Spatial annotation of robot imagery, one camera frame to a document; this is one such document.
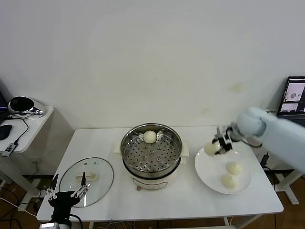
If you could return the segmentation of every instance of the white plate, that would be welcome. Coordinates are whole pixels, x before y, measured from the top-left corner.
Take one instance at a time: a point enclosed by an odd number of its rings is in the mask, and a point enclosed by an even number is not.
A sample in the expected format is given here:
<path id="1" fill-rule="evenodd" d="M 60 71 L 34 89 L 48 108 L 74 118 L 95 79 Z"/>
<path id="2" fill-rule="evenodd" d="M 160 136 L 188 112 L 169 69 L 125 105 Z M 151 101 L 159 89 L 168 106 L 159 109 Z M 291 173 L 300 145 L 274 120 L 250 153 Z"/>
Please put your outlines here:
<path id="1" fill-rule="evenodd" d="M 243 173 L 235 176 L 239 185 L 229 189 L 221 182 L 221 176 L 229 173 L 226 164 L 236 161 L 243 168 Z M 195 159 L 195 167 L 200 179 L 211 189 L 224 194 L 238 194 L 245 191 L 251 184 L 252 172 L 246 166 L 243 157 L 236 151 L 229 151 L 226 154 L 209 156 L 201 149 Z"/>

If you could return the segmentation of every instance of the white wall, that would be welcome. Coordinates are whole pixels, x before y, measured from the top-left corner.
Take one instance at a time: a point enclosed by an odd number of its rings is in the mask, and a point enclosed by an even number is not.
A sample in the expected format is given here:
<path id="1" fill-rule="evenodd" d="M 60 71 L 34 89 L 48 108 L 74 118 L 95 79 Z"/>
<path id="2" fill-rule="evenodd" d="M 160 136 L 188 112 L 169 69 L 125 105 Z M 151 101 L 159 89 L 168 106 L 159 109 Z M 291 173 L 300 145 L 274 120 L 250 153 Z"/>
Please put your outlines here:
<path id="1" fill-rule="evenodd" d="M 303 0 L 2 0 L 0 78 L 73 129 L 227 124 L 304 75 Z"/>

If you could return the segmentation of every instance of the pot handle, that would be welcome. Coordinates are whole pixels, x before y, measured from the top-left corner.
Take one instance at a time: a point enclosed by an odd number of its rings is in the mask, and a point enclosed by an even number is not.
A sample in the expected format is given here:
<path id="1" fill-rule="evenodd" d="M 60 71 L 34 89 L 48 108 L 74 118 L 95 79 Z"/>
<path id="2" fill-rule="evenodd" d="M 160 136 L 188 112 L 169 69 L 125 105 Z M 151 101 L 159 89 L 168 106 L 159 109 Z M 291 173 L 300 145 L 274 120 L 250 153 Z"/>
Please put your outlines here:
<path id="1" fill-rule="evenodd" d="M 182 150 L 181 150 L 181 164 L 186 164 L 187 158 L 190 156 L 189 147 L 185 141 L 182 141 Z"/>
<path id="2" fill-rule="evenodd" d="M 121 152 L 120 152 L 120 146 L 121 146 L 121 142 L 120 142 L 120 141 L 117 141 L 117 142 L 115 143 L 115 147 L 114 147 L 114 150 L 113 150 L 113 152 L 114 152 L 115 154 L 121 154 Z"/>

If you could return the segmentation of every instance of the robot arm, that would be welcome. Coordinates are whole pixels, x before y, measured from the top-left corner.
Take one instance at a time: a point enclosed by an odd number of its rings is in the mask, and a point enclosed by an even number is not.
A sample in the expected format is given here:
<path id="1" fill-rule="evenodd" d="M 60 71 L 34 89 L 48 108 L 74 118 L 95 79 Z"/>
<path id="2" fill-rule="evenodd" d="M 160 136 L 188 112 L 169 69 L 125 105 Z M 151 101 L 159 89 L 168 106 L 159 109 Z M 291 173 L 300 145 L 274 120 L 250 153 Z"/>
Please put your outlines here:
<path id="1" fill-rule="evenodd" d="M 236 123 L 217 131 L 213 141 L 218 140 L 219 153 L 230 150 L 231 142 L 252 137 L 265 149 L 305 173 L 305 128 L 296 123 L 249 107 L 238 116 Z"/>
<path id="2" fill-rule="evenodd" d="M 78 204 L 88 191 L 85 172 L 82 175 L 80 188 L 76 191 L 55 193 L 57 179 L 58 174 L 46 190 L 49 204 L 54 208 L 51 221 L 41 224 L 40 229 L 71 229 L 71 222 L 69 220 L 71 208 Z"/>

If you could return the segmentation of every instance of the glass lid rim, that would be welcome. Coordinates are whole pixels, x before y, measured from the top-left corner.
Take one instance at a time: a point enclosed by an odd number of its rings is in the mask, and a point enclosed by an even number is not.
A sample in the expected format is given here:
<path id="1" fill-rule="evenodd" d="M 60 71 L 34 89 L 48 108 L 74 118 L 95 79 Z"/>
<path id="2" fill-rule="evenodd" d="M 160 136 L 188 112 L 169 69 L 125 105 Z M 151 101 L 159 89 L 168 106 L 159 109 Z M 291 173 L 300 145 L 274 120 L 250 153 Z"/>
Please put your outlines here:
<path id="1" fill-rule="evenodd" d="M 62 177 L 61 177 L 61 181 L 59 182 L 59 186 L 58 186 L 58 192 L 61 192 L 61 182 L 62 182 L 62 179 L 64 178 L 64 176 L 66 175 L 66 173 L 67 173 L 73 166 L 75 166 L 77 163 L 79 163 L 79 162 L 81 162 L 81 161 L 83 161 L 83 160 L 92 159 L 92 158 L 101 159 L 101 160 L 105 161 L 108 165 L 110 165 L 110 168 L 111 168 L 111 170 L 112 170 L 112 182 L 111 182 L 111 184 L 110 184 L 110 186 L 109 186 L 108 191 L 106 192 L 106 193 L 108 193 L 109 190 L 110 190 L 110 188 L 112 187 L 112 184 L 113 184 L 113 180 L 114 180 L 114 170 L 113 170 L 112 165 L 109 163 L 109 161 L 107 161 L 107 160 L 105 160 L 105 159 L 103 159 L 103 158 L 101 158 L 101 157 L 97 157 L 97 156 L 84 158 L 84 159 L 82 159 L 82 160 L 79 160 L 79 161 L 75 162 L 73 165 L 71 165 L 71 166 L 64 172 L 64 174 L 63 174 Z"/>

